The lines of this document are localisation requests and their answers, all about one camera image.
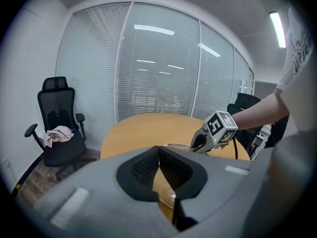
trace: chair headrest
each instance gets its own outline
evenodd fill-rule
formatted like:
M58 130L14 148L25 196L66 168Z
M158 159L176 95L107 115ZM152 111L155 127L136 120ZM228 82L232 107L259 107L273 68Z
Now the chair headrest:
M65 77L49 77L44 80L42 91L54 92L67 90L68 85Z

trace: ceiling light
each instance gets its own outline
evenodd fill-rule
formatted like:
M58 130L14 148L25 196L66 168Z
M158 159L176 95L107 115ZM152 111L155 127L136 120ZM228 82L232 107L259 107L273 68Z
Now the ceiling light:
M285 36L284 36L284 31L283 31L283 26L281 22L281 18L279 17L278 12L270 12L270 17L273 21L273 25L275 27L277 39L278 39L278 44L280 48L285 48L286 43L285 43Z
M148 31L153 31L153 32L159 32L163 34L169 34L173 35L175 32L160 28L160 27L155 27L155 26L145 26L145 25L134 25L134 29L139 29L139 30L148 30Z
M206 50L207 52L209 52L209 53L211 53L211 54L213 54L215 57L219 57L220 55L215 51L215 50L212 50L211 48L209 48L209 47L207 47L205 44L203 44L203 43L200 43L200 44L198 44L198 46L200 47L202 47L202 49L204 49L204 50Z
M173 66L173 65L168 65L168 67L173 67L173 68L176 68L176 69L184 69L182 67L177 67L177 66Z
M145 60L137 60L137 61L155 63L154 61L145 61Z

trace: chair armrest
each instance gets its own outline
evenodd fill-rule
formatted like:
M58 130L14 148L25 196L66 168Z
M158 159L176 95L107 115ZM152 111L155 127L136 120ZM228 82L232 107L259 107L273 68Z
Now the chair armrest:
M40 141L38 135L36 134L35 132L35 128L37 127L38 125L35 123L33 125L31 125L27 130L26 132L24 133L24 136L25 137L30 137L31 135L33 135L35 141L38 143L38 145L41 147L42 150L44 150L44 146L42 144L42 142Z
M82 122L85 120L85 116L82 113L77 113L76 114L76 119L78 122Z
M85 120L85 116L82 113L77 113L76 119L80 124L80 129L81 129L81 133L83 134L83 139L84 141L86 141L86 134L85 134L84 124L83 124L83 121Z
M37 127L37 123L31 125L27 130L26 132L24 133L24 136L25 137L30 137L34 132L35 132L35 128Z

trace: ceiling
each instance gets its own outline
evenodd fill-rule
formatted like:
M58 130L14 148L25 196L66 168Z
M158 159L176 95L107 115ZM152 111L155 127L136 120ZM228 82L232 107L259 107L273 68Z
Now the ceiling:
M80 0L60 0L67 8ZM256 70L283 70L286 49L278 46L269 13L278 11L284 33L289 27L286 0L187 0L209 11L227 25L244 43Z

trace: white t-shirt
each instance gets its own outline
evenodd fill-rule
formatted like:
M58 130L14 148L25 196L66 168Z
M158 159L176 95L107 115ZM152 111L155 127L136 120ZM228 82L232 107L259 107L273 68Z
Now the white t-shirt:
M284 91L313 52L313 40L292 8L288 10L290 28L287 32L287 53L283 76L276 88Z

